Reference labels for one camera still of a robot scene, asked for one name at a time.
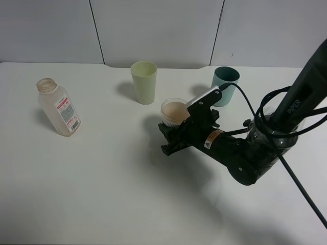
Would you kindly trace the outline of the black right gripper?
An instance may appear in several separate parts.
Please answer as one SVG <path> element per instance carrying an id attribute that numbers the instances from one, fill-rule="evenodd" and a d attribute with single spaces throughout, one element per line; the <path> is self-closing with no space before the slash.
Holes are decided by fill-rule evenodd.
<path id="1" fill-rule="evenodd" d="M 169 156 L 173 153 L 194 147 L 211 158 L 231 158 L 238 153 L 238 139 L 233 131 L 223 131 L 217 123 L 220 114 L 218 110 L 210 109 L 210 128 L 200 129 L 191 121 L 184 121 L 177 127 L 168 127 L 159 123 L 158 128 L 167 140 L 161 146 L 162 152 Z"/>

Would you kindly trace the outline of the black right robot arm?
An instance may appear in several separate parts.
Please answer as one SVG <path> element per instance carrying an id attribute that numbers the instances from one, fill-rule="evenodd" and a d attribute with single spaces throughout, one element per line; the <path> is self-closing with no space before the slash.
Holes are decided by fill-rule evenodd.
<path id="1" fill-rule="evenodd" d="M 216 123 L 219 112 L 213 109 L 227 82 L 214 86 L 205 94 L 187 103 L 189 117 L 180 125 L 158 125 L 167 140 L 162 152 L 169 156 L 188 147 L 224 165 L 239 183 L 254 184 L 283 154 L 293 147 L 302 131 L 299 124 L 309 116 L 325 113 L 318 108 L 326 98 L 326 43 L 322 43 L 308 60 L 293 85 L 285 87 L 285 97 L 271 114 L 258 108 L 253 119 L 244 121 L 243 128 L 222 131 Z"/>

